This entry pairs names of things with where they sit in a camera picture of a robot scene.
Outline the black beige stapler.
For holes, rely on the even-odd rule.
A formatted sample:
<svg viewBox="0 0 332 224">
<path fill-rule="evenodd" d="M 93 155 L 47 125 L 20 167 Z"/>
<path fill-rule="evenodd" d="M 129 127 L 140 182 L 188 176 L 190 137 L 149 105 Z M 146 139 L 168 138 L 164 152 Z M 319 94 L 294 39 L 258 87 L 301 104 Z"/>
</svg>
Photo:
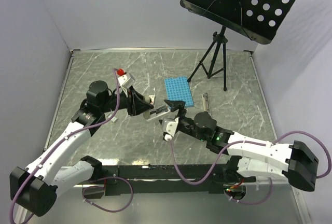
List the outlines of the black beige stapler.
<svg viewBox="0 0 332 224">
<path fill-rule="evenodd" d="M 210 110 L 210 103 L 209 103 L 209 97 L 208 97 L 207 92 L 203 93 L 203 95 L 202 95 L 202 104 L 203 104 L 204 111 L 208 112 L 210 114 L 211 110 Z"/>
</svg>

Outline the grey staple strips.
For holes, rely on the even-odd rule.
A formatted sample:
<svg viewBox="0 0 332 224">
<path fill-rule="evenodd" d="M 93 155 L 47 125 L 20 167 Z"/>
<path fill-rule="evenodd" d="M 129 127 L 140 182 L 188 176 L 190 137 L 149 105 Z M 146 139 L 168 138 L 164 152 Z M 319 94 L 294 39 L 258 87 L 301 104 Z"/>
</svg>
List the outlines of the grey staple strips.
<svg viewBox="0 0 332 224">
<path fill-rule="evenodd" d="M 109 113 L 107 115 L 107 118 L 110 119 L 110 121 L 113 122 L 113 123 L 116 123 L 118 121 L 117 117 L 115 117 L 115 116 L 112 117 L 112 113 Z"/>
</svg>

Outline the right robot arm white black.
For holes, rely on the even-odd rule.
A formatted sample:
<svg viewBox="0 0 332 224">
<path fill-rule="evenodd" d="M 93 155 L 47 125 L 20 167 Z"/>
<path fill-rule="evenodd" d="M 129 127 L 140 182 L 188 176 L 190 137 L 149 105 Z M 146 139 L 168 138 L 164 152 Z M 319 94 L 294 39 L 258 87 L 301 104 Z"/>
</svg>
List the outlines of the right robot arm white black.
<svg viewBox="0 0 332 224">
<path fill-rule="evenodd" d="M 165 100 L 174 119 L 160 123 L 165 141 L 171 141 L 181 132 L 206 143 L 206 148 L 218 155 L 239 158 L 238 164 L 226 169 L 231 181 L 242 177 L 270 177 L 286 180 L 300 190 L 312 192 L 317 179 L 319 160 L 310 148 L 301 141 L 292 144 L 262 141 L 217 125 L 208 112 L 200 112 L 193 119 L 186 117 L 185 102 Z"/>
</svg>

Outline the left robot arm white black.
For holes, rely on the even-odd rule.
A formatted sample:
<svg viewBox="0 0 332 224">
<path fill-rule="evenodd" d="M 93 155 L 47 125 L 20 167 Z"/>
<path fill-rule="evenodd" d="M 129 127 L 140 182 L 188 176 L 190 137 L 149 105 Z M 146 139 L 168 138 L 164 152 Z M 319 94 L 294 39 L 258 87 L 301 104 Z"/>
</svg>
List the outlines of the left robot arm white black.
<svg viewBox="0 0 332 224">
<path fill-rule="evenodd" d="M 40 217 L 54 205 L 57 197 L 74 185 L 88 181 L 104 181 L 102 162 L 85 156 L 69 169 L 62 171 L 64 162 L 101 125 L 108 122 L 105 114 L 126 109 L 128 115 L 137 116 L 153 109 L 152 100 L 136 92 L 132 86 L 117 86 L 112 91 L 106 82 L 90 84 L 80 109 L 59 138 L 34 162 L 21 169 L 15 168 L 9 176 L 12 204 L 19 204 Z"/>
</svg>

